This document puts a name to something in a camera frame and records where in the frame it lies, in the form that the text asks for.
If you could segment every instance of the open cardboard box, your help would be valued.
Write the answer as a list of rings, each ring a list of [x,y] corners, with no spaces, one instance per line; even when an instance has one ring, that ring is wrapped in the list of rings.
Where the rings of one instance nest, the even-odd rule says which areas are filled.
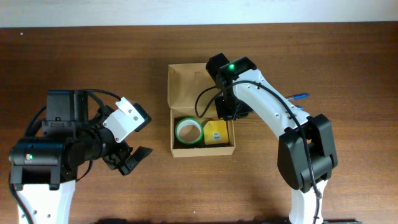
[[[204,117],[198,118],[195,114],[194,107],[198,95],[206,88],[215,85],[205,66],[205,63],[169,65],[167,102],[170,106],[170,148],[173,157],[232,155],[235,150],[233,121],[226,122],[229,143],[223,146],[209,145],[189,148],[180,143],[174,135],[175,125],[180,118],[195,118],[202,123],[202,126],[209,120],[218,120],[214,104],[209,107]],[[218,91],[214,89],[202,95],[198,102],[199,113],[205,109],[207,103]]]

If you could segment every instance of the wooden surface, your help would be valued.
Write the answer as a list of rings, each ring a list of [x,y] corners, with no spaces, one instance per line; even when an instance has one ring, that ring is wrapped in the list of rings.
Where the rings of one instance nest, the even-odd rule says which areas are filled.
[[[326,219],[397,222],[398,23],[392,22],[0,29],[0,223],[17,220],[6,181],[9,150],[51,88],[113,91],[153,119],[127,141],[154,152],[127,177],[96,161],[76,185],[70,223],[287,217],[290,189],[277,170],[277,140],[257,115],[235,122],[233,156],[171,156],[167,65],[206,62],[219,52],[247,55],[283,95],[310,93],[295,103],[331,120],[339,164],[324,194]]]

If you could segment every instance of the blue pen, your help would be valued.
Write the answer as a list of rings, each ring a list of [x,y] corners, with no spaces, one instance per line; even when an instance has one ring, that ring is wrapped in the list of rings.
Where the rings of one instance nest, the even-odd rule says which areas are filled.
[[[306,98],[308,96],[310,96],[308,93],[302,93],[302,94],[297,94],[297,95],[293,95],[293,96],[288,96],[288,97],[286,97],[286,100],[298,100],[298,99]]]

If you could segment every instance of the roll of tape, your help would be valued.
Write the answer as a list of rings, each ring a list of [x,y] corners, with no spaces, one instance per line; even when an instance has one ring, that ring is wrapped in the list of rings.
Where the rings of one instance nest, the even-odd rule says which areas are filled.
[[[180,131],[182,130],[183,127],[186,126],[194,126],[199,130],[200,134],[199,137],[196,138],[196,140],[186,142],[180,138]],[[203,126],[199,121],[197,121],[194,118],[184,118],[180,122],[178,122],[177,125],[175,126],[175,137],[183,144],[195,144],[203,139]]]

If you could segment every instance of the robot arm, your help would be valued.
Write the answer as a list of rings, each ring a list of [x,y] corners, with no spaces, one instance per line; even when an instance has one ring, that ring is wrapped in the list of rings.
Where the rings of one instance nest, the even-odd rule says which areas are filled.
[[[88,96],[100,106],[91,120]],[[105,106],[92,91],[49,91],[46,119],[29,126],[10,153],[10,189],[19,204],[19,223],[68,223],[77,169],[85,161],[102,158],[111,170],[128,175],[152,152],[138,147],[131,155],[124,141],[151,121],[148,114],[125,98],[116,105],[116,111]],[[35,137],[41,126],[44,136]]]
[[[313,118],[287,101],[246,57],[229,62],[223,54],[219,54],[210,58],[206,69],[217,88],[224,93],[215,99],[219,118],[244,118],[249,112],[255,111],[279,139],[278,169],[292,188],[290,222],[313,223],[314,214],[317,213],[316,224],[323,223],[320,215],[322,200],[316,200],[317,196],[311,187],[309,167],[297,124],[274,95],[254,84],[261,84],[279,96],[293,112],[307,139],[311,140],[308,148],[321,194],[331,177],[331,170],[337,166],[333,133],[327,118],[322,114]]]

